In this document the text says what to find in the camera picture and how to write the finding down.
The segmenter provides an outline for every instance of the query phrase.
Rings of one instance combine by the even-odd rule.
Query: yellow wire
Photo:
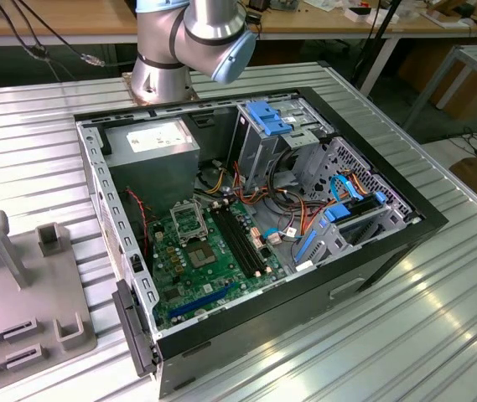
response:
[[[215,184],[215,186],[213,188],[211,188],[210,190],[206,190],[205,193],[207,194],[213,194],[215,193],[216,191],[218,191],[221,187],[221,184],[223,183],[223,170],[221,171],[220,173],[220,178],[218,180],[218,183]]]

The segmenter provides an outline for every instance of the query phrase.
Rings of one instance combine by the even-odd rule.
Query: blue drive bracket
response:
[[[334,205],[333,207],[326,208],[324,215],[329,222],[335,222],[336,220],[342,219],[350,215],[350,211],[343,205]]]
[[[249,102],[246,103],[246,108],[267,136],[278,136],[292,131],[292,126],[281,120],[277,111],[271,108],[268,103],[263,101]]]

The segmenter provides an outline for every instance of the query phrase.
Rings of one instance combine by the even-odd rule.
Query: blue pci slot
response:
[[[316,237],[316,230],[311,231],[310,235],[308,236],[307,240],[305,240],[305,243],[303,244],[303,247],[299,249],[298,255],[294,258],[295,262],[298,262],[301,260],[303,257],[303,253],[307,250],[307,248],[311,245],[313,242],[313,239]]]
[[[187,312],[192,312],[193,310],[197,310],[198,308],[215,302],[217,300],[220,300],[227,296],[227,293],[229,290],[235,285],[236,283],[232,282],[231,284],[225,286],[223,289],[219,289],[218,291],[214,291],[210,293],[209,295],[203,296],[200,299],[197,299],[195,301],[192,301],[188,304],[184,304],[181,307],[174,308],[168,313],[169,318],[173,317],[178,317],[178,316],[183,316]]]

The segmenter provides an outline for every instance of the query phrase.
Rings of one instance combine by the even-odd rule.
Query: motherboard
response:
[[[241,202],[181,204],[149,225],[160,329],[224,306],[286,276]]]

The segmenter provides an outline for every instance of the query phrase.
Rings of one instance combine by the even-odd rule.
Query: pci express slot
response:
[[[211,211],[210,215],[246,278],[252,278],[257,271],[263,272],[264,264],[231,211],[218,209]]]
[[[191,303],[184,304],[181,307],[174,308],[168,313],[168,317],[173,318],[173,317],[183,316],[184,314],[188,312],[192,312],[193,310],[197,310],[198,308],[201,308],[202,306],[206,306],[209,303],[217,302],[218,300],[221,300],[222,298],[227,296],[227,293],[234,285],[235,283],[231,283],[230,285],[225,286],[223,289],[219,289],[218,291],[215,291],[213,293],[210,293],[209,295],[203,296],[200,299],[192,301]]]

